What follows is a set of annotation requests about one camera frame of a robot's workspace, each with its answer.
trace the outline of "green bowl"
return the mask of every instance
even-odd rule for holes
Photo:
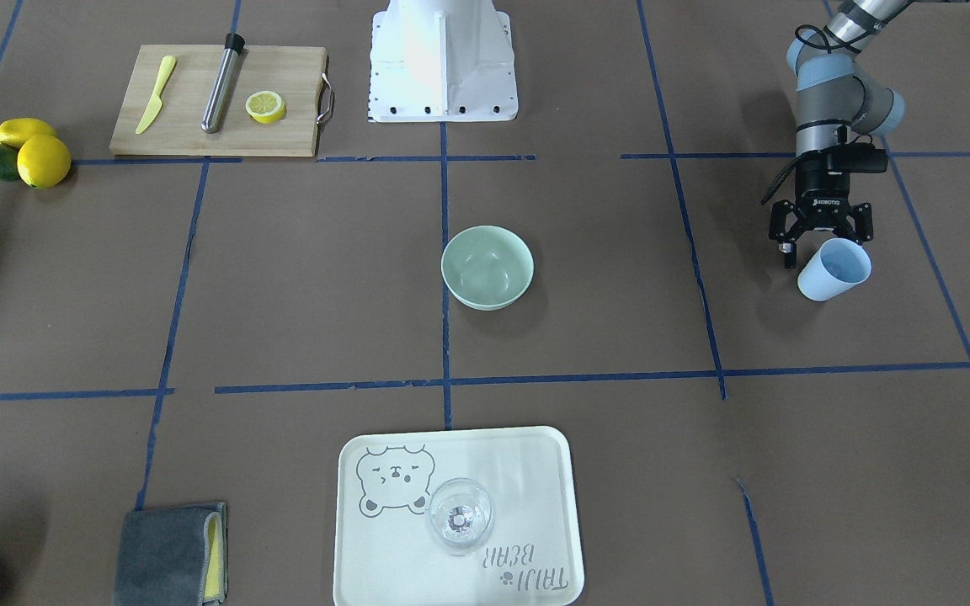
[[[496,226],[475,226],[447,242],[440,272],[465,306],[495,311],[511,306],[534,278],[534,256],[522,238]]]

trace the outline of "white tray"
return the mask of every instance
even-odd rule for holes
[[[373,476],[393,467],[398,483]],[[453,478],[493,500],[492,528],[465,556],[441,549],[424,514]],[[336,606],[565,606],[583,583],[571,453],[556,429],[359,436],[339,454]]]

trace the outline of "yellow lemon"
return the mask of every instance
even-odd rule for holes
[[[70,150],[51,135],[35,135],[17,152],[17,173],[32,188],[49,188],[70,172]]]
[[[58,133],[55,133],[50,124],[38,118],[14,118],[0,124],[0,143],[15,150],[19,150],[25,141],[35,135],[57,137]]]
[[[246,111],[261,124],[270,124],[286,115],[286,104],[279,93],[261,91],[246,99]]]

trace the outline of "white metal bracket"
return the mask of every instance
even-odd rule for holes
[[[511,19],[492,0],[390,0],[373,17],[369,119],[500,122],[519,113]]]

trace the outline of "lemon slice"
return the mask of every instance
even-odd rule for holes
[[[286,115],[286,106],[279,93],[261,91],[246,99],[246,111],[261,124],[270,124]]]

